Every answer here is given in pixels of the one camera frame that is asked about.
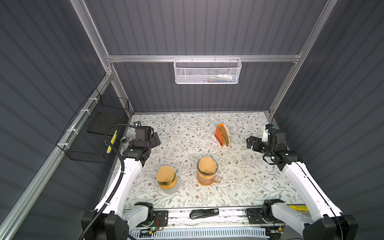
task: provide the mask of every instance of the yellow sticker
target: yellow sticker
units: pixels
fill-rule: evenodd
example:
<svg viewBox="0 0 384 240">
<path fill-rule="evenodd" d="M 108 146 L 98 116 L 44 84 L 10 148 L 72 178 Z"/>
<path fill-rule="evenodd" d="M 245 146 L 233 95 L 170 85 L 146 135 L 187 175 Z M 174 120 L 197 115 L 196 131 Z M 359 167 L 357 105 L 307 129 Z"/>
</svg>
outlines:
<svg viewBox="0 0 384 240">
<path fill-rule="evenodd" d="M 116 137 L 117 137 L 117 136 L 118 136 L 118 131 L 116 130 L 116 131 L 115 131 L 115 134 L 113 135 L 112 140 L 111 140 L 111 143 L 112 143 L 112 144 L 115 143 L 115 141 L 116 141 Z M 111 153 L 111 150 L 112 150 L 111 146 L 108 146 L 107 153 Z"/>
<path fill-rule="evenodd" d="M 299 212 L 309 212 L 306 206 L 289 205 L 289 207 Z"/>
</svg>

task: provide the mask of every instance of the striped wall panel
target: striped wall panel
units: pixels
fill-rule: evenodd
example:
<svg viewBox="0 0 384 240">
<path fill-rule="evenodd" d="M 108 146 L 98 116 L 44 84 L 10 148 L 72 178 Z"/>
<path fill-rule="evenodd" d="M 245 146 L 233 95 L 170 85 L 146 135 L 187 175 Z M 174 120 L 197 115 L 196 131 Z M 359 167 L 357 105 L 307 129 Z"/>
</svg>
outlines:
<svg viewBox="0 0 384 240">
<path fill-rule="evenodd" d="M 172 63 L 114 63 L 135 112 L 268 110 L 292 63 L 243 63 L 238 84 L 176 84 Z"/>
<path fill-rule="evenodd" d="M 2 222 L 105 72 L 67 0 L 1 0 L 0 62 Z M 103 185 L 98 184 L 104 172 L 108 172 L 104 168 L 92 169 L 85 163 L 64 160 L 49 187 L 67 193 L 72 189 L 83 196 L 79 200 L 82 206 L 87 205 L 87 201 L 97 202 L 95 192 L 103 190 Z M 66 170 L 80 175 L 80 169 L 85 169 L 84 179 L 64 178 Z M 94 181 L 92 184 L 97 189 L 88 190 L 89 186 L 79 184 L 85 181 Z M 58 202 L 52 200 L 51 209 L 57 208 L 54 206 Z M 31 214 L 48 213 L 34 207 Z M 50 215 L 60 218 L 54 212 Z M 44 232 L 43 225 L 30 226 Z"/>
<path fill-rule="evenodd" d="M 86 0 L 110 55 L 297 54 L 324 0 Z"/>
<path fill-rule="evenodd" d="M 383 1 L 339 1 L 278 108 L 290 148 L 356 218 L 358 240 L 384 225 L 383 20 Z"/>
</svg>

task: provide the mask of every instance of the black corrugated cable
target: black corrugated cable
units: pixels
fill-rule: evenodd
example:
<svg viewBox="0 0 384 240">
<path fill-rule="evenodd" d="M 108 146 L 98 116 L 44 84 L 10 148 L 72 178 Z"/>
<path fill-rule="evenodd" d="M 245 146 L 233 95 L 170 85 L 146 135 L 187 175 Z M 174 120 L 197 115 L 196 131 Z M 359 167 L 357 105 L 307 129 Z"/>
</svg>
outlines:
<svg viewBox="0 0 384 240">
<path fill-rule="evenodd" d="M 118 158 L 120 159 L 120 163 L 121 163 L 121 172 L 120 172 L 120 176 L 119 176 L 119 179 L 115 185 L 115 187 L 113 188 L 111 194 L 109 195 L 109 197 L 107 198 L 107 200 L 105 201 L 104 205 L 100 208 L 100 210 L 93 216 L 92 220 L 89 222 L 88 226 L 83 230 L 83 232 L 81 233 L 80 237 L 79 237 L 79 240 L 83 240 L 83 238 L 85 237 L 86 233 L 88 232 L 88 230 L 95 224 L 95 222 L 99 219 L 100 215 L 103 213 L 104 209 L 108 206 L 108 203 L 111 201 L 111 199 L 113 198 L 113 195 L 116 193 L 117 189 L 119 188 L 119 185 L 121 183 L 121 180 L 124 176 L 124 160 L 122 158 L 122 155 L 119 153 L 119 150 L 117 150 L 117 148 L 115 146 L 113 146 L 113 144 L 110 142 L 110 140 L 108 139 L 108 132 L 111 128 L 114 128 L 114 127 L 117 127 L 117 126 L 128 126 L 128 127 L 132 127 L 132 128 L 136 128 L 135 126 L 133 125 L 130 125 L 130 124 L 116 124 L 116 125 L 113 125 L 113 126 L 110 126 L 106 131 L 105 131 L 105 140 L 106 142 L 108 143 L 108 145 L 116 152 L 116 155 L 118 156 Z"/>
</svg>

